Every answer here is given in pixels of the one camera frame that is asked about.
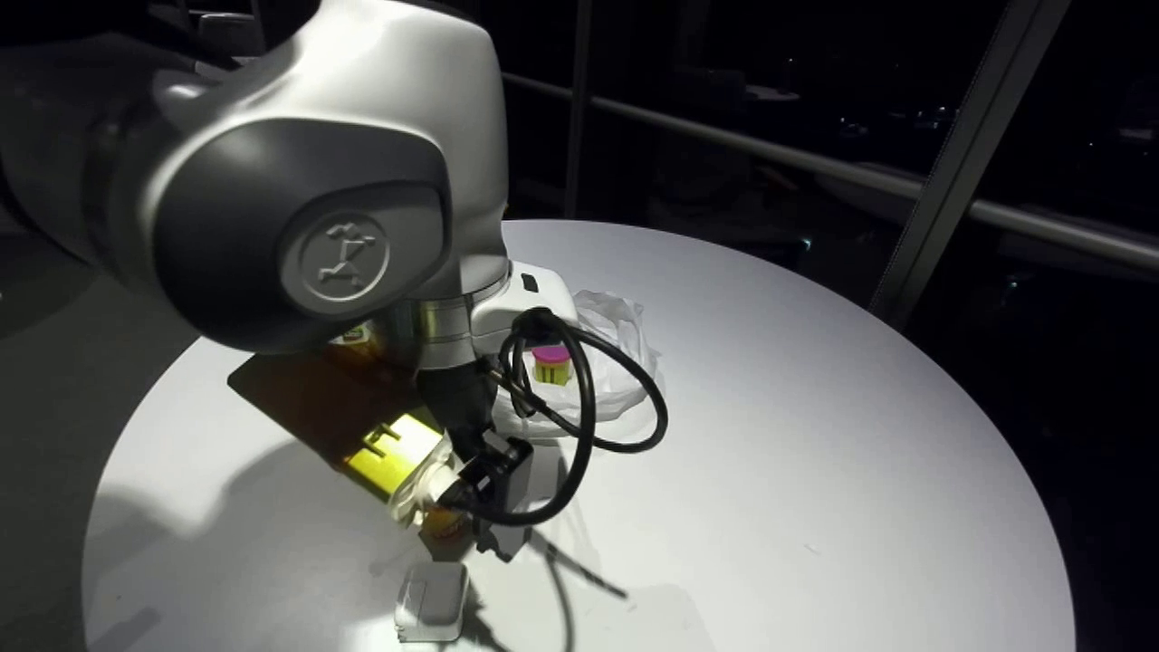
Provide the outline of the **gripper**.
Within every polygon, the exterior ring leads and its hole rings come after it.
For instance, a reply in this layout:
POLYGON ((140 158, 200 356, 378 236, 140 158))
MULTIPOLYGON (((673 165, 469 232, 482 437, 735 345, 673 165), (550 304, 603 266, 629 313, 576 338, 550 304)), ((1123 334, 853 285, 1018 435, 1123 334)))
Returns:
POLYGON ((449 488, 449 507, 474 519, 476 551, 509 564, 529 537, 529 527, 510 527, 509 514, 527 511, 534 449, 519 437, 493 428, 497 384, 490 362, 476 360, 447 369, 421 369, 418 393, 453 450, 480 450, 449 488))

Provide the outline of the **white plastic bag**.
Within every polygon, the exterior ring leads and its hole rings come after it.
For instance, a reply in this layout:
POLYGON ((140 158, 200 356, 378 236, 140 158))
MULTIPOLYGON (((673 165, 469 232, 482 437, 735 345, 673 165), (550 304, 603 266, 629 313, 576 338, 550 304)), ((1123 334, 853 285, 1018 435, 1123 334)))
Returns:
MULTIPOLYGON (((661 354, 653 350, 643 330, 643 305, 614 293, 588 292, 580 290, 573 293, 574 305, 580 318, 580 327, 589 334, 595 334, 602 340, 618 347, 627 359, 633 360, 646 371, 657 384, 661 384, 658 371, 661 354)), ((610 359, 604 352, 584 345, 583 350, 590 364, 596 391, 597 422, 607 424, 646 404, 648 391, 642 388, 628 369, 610 359)), ((566 384, 551 384, 535 378, 531 387, 535 395, 545 400, 548 408, 559 416, 567 418, 574 425, 580 424, 580 387, 576 371, 571 369, 566 384)), ((555 422, 544 413, 532 413, 522 417, 516 413, 511 397, 504 388, 498 389, 496 404, 493 408, 493 422, 501 433, 524 435, 529 438, 551 438, 561 435, 555 422)))

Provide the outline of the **small orange bottle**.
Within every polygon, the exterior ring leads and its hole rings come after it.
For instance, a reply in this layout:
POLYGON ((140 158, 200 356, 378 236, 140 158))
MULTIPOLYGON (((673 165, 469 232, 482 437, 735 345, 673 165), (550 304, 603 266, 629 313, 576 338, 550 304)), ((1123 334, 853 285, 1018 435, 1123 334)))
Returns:
POLYGON ((438 506, 427 512, 418 536, 431 561, 462 561, 475 545, 471 517, 438 506))

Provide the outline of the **small clear plastic bottle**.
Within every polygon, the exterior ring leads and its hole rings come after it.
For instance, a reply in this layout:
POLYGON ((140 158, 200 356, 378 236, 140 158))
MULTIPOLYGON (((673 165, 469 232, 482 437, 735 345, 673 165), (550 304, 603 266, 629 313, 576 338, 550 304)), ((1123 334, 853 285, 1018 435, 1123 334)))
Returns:
POLYGON ((394 609, 398 642, 449 643, 461 636, 469 574, 461 562, 427 561, 408 569, 394 609))

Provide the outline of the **small yellow bottle pink cap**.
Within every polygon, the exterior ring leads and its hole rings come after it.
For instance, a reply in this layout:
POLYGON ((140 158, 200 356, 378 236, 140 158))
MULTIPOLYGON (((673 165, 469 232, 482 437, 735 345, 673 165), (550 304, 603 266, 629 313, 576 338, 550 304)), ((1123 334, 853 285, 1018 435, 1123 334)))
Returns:
POLYGON ((573 378, 573 358, 563 345, 532 347, 532 359, 533 375, 540 384, 567 387, 573 378))

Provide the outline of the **small yellow labelled bottle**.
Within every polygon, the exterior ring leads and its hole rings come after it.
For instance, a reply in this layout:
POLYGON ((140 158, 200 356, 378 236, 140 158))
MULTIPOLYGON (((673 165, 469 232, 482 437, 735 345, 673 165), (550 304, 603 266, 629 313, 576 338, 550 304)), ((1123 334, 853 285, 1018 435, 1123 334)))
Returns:
POLYGON ((330 339, 331 346, 337 347, 352 347, 353 350, 369 351, 371 354, 378 350, 378 339, 374 334, 373 323, 371 321, 364 321, 359 325, 352 327, 352 329, 340 334, 338 337, 330 339))

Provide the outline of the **metal railing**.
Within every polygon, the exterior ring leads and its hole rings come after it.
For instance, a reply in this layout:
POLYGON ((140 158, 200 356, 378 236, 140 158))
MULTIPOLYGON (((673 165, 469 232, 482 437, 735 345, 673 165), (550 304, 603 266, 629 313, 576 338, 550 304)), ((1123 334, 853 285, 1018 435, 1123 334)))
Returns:
POLYGON ((1159 0, 473 0, 518 214, 712 241, 892 323, 1159 330, 1159 0))

